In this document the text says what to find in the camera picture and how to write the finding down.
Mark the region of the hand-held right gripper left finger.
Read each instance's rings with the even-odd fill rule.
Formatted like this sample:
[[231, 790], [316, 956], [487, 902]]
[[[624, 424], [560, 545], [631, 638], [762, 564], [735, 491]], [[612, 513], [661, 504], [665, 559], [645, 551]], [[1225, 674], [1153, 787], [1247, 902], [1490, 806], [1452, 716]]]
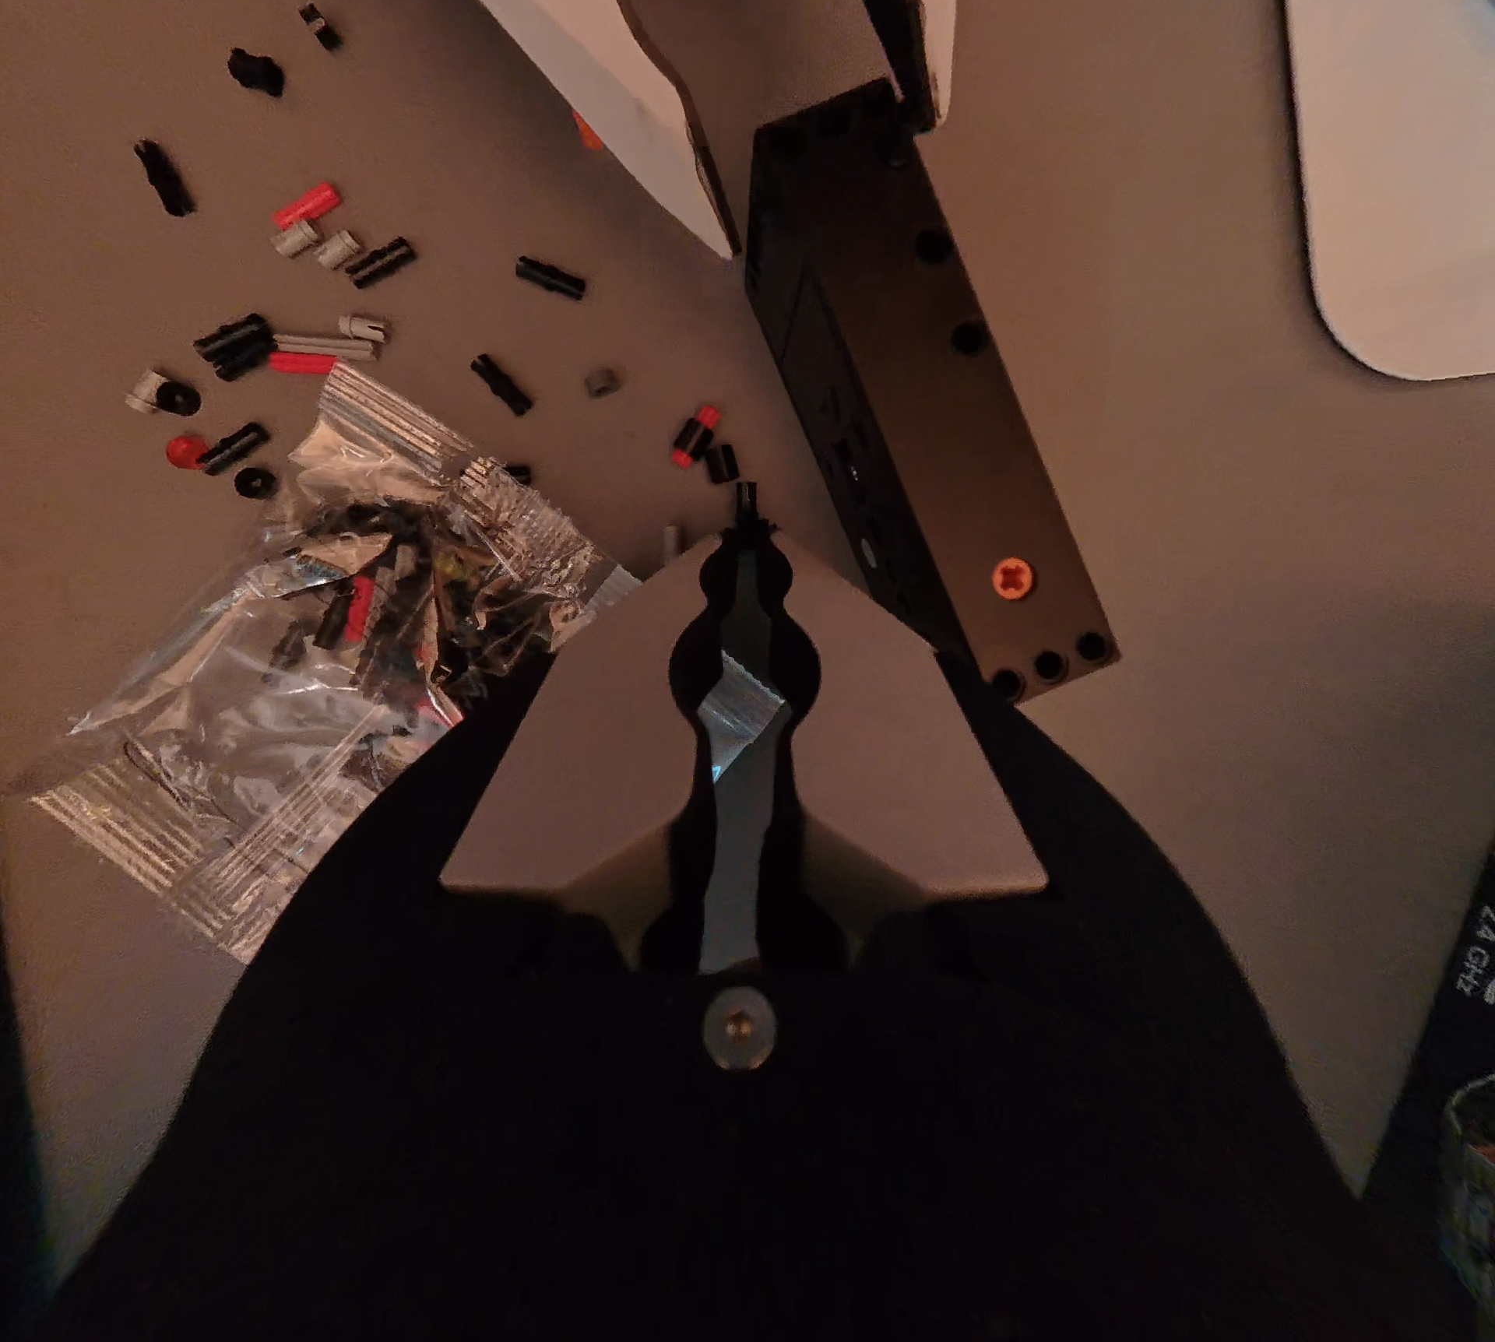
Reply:
[[552, 658], [453, 857], [454, 897], [596, 917], [645, 971], [700, 971], [717, 855], [711, 743], [726, 564], [708, 534]]

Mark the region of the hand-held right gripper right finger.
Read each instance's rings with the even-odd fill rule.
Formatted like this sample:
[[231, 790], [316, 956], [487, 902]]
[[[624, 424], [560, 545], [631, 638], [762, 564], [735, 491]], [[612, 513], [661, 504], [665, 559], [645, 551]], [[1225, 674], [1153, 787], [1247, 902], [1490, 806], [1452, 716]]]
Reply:
[[759, 607], [789, 713], [759, 848], [759, 963], [843, 971], [887, 917], [1043, 894], [936, 653], [784, 530], [759, 534]]

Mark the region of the clear plastic parts bag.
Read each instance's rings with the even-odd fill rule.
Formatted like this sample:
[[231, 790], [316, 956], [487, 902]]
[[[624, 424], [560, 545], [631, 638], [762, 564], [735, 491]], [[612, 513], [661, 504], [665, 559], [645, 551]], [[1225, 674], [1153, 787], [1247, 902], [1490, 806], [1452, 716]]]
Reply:
[[290, 466], [248, 559], [13, 784], [240, 964], [411, 763], [643, 590], [348, 365]]

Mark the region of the group of black connector pins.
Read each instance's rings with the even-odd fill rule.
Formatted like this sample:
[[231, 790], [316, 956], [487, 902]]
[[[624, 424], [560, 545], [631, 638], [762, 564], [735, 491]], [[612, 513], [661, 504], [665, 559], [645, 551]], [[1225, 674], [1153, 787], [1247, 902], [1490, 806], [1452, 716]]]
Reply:
[[[311, 37], [326, 50], [338, 53], [341, 33], [326, 23], [320, 5], [299, 5], [301, 26], [306, 26]], [[228, 56], [228, 75], [243, 84], [248, 91], [259, 91], [271, 100], [283, 97], [285, 75], [283, 71], [261, 56], [250, 56], [243, 50], [231, 50]], [[191, 196], [175, 170], [172, 156], [160, 148], [154, 138], [136, 142], [136, 156], [143, 170], [143, 177], [150, 191], [160, 196], [162, 211], [172, 219], [190, 219], [196, 211]], [[367, 289], [400, 269], [416, 263], [416, 251], [406, 238], [392, 238], [382, 249], [369, 249], [355, 259], [353, 267], [341, 269], [338, 274], [348, 279], [353, 288]], [[552, 288], [558, 283], [562, 299], [582, 299], [583, 288], [579, 288], [574, 279], [554, 273], [538, 263], [519, 263], [519, 279], [531, 283]], [[216, 381], [240, 381], [248, 371], [267, 365], [267, 357], [275, 353], [271, 345], [271, 327], [264, 316], [250, 315], [237, 324], [220, 327], [209, 338], [196, 345], [200, 358], [214, 371]], [[533, 400], [509, 378], [504, 373], [487, 357], [479, 357], [469, 367], [509, 412], [511, 416], [527, 416], [533, 412]], [[168, 400], [162, 401], [162, 413], [172, 416], [196, 416], [200, 412], [200, 392], [190, 389], [187, 383], [172, 381]]]

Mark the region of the white book stand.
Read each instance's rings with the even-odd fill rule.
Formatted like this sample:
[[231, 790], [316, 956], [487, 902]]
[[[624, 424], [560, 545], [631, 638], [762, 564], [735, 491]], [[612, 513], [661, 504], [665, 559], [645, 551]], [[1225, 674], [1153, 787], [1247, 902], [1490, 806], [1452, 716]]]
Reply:
[[1281, 13], [1319, 321], [1383, 378], [1493, 378], [1493, 0]]

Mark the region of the blue robot kit box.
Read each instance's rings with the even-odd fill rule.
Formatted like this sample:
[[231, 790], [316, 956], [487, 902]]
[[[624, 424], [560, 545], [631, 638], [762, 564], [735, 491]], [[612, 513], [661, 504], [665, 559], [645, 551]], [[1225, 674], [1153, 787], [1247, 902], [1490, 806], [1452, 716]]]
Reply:
[[1449, 1340], [1493, 1340], [1493, 855], [1363, 1198], [1415, 1268]]

